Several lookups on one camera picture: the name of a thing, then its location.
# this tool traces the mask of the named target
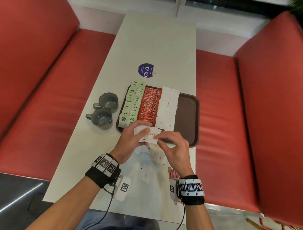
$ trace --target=red bench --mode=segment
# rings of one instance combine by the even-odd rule
[[[65,0],[0,5],[0,172],[51,180],[115,36],[77,29]],[[288,12],[235,58],[197,50],[207,203],[303,227],[302,51]]]

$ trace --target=gray ceramic mug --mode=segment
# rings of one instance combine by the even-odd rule
[[[112,113],[118,110],[118,96],[114,93],[104,93],[99,97],[99,102],[93,104],[94,109],[106,108]]]
[[[109,129],[113,125],[112,113],[105,108],[97,109],[92,114],[88,113],[85,117],[91,120],[94,125],[99,126],[102,129]]]

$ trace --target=mug handle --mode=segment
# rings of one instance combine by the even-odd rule
[[[87,119],[89,119],[89,120],[92,119],[92,115],[91,115],[90,113],[86,114],[85,117],[86,117]]]
[[[97,110],[97,109],[102,108],[102,106],[101,106],[99,103],[94,103],[94,104],[93,104],[93,108],[94,108],[95,110]]]

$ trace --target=wristband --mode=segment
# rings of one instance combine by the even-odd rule
[[[119,163],[110,155],[100,155],[85,173],[100,188],[113,184],[120,175]]]
[[[186,176],[184,179],[176,181],[178,187],[177,197],[185,205],[203,205],[204,190],[201,180],[197,175]]]

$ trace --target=brown plastic tray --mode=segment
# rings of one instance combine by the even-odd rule
[[[153,86],[146,86],[146,87],[161,90],[161,88],[157,88]],[[119,115],[122,113],[122,109],[126,101],[126,94]],[[175,118],[174,131],[179,132],[182,135],[182,137],[189,142],[189,147],[191,148],[195,147],[199,143],[199,117],[200,117],[199,100],[194,95],[180,93],[178,100],[178,108]],[[119,119],[117,120],[116,128],[120,133],[122,133],[123,128],[118,127],[118,125],[119,125]],[[169,140],[163,140],[163,141],[166,143],[172,143]]]

